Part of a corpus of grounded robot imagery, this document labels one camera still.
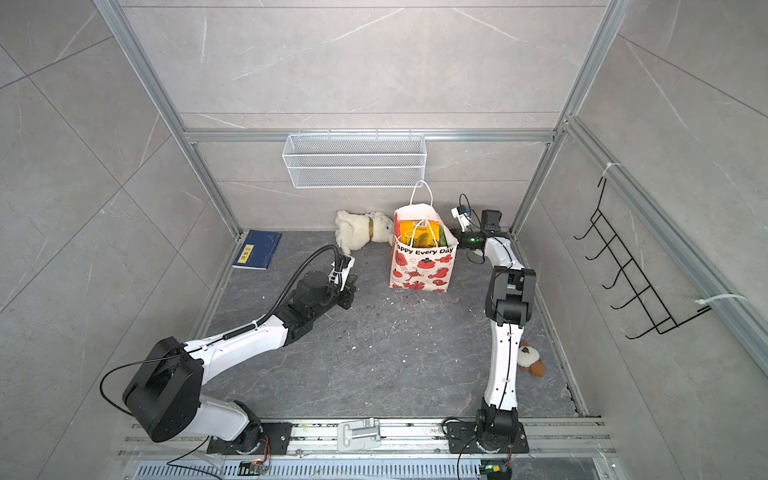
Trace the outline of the strawberry print paper bag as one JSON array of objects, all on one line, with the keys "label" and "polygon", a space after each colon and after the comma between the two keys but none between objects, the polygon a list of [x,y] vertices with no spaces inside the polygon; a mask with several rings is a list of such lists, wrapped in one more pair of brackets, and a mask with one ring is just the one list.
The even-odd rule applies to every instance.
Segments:
[{"label": "strawberry print paper bag", "polygon": [[[453,273],[458,240],[449,231],[433,207],[434,196],[428,184],[419,180],[413,187],[409,204],[394,213],[389,287],[393,289],[446,292]],[[433,220],[441,223],[447,245],[434,248],[409,247],[398,240],[402,220]]]}]

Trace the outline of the large yellow snack bag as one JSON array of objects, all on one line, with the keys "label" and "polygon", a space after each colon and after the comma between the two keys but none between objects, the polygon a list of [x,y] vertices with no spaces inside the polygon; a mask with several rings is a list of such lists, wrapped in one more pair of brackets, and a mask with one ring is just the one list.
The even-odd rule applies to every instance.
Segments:
[{"label": "large yellow snack bag", "polygon": [[398,224],[398,240],[414,248],[434,248],[447,245],[442,225],[433,220],[402,220]]}]

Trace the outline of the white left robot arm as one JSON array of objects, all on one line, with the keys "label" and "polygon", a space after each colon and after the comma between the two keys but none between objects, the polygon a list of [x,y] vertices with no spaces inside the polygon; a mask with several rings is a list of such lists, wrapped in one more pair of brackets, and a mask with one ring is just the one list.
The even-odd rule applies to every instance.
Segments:
[{"label": "white left robot arm", "polygon": [[333,307],[350,308],[356,292],[354,259],[335,245],[311,256],[326,251],[334,254],[331,271],[311,271],[303,262],[263,316],[207,338],[180,342],[167,337],[153,346],[122,395],[127,412],[153,442],[188,434],[221,440],[239,453],[259,447],[264,435],[260,418],[239,400],[203,395],[202,387],[234,366],[296,342]]}]

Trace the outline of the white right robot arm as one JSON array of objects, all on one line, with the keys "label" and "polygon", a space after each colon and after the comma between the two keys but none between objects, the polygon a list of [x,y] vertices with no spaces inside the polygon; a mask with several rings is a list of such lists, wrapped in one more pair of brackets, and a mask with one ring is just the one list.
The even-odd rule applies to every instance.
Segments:
[{"label": "white right robot arm", "polygon": [[497,210],[484,210],[480,216],[484,258],[493,266],[485,299],[493,340],[491,367],[475,427],[476,441],[486,451],[498,450],[518,437],[518,353],[532,316],[536,287],[536,273],[513,253],[510,236],[500,226],[501,217]]}]

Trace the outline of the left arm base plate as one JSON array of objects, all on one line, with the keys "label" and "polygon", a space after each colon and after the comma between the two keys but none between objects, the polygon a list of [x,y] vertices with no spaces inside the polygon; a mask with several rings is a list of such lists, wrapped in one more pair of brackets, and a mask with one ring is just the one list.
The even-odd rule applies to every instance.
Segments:
[{"label": "left arm base plate", "polygon": [[260,430],[246,431],[235,441],[214,438],[207,446],[207,454],[222,455],[285,455],[291,439],[293,424],[290,422],[266,422]]}]

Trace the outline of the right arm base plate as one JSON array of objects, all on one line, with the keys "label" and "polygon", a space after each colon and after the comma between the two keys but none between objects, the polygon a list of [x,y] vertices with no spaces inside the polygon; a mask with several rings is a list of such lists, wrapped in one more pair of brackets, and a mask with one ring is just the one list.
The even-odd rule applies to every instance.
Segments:
[{"label": "right arm base plate", "polygon": [[475,424],[457,418],[441,423],[441,430],[452,454],[528,454],[530,447],[522,423],[518,423],[514,436],[477,433]]}]

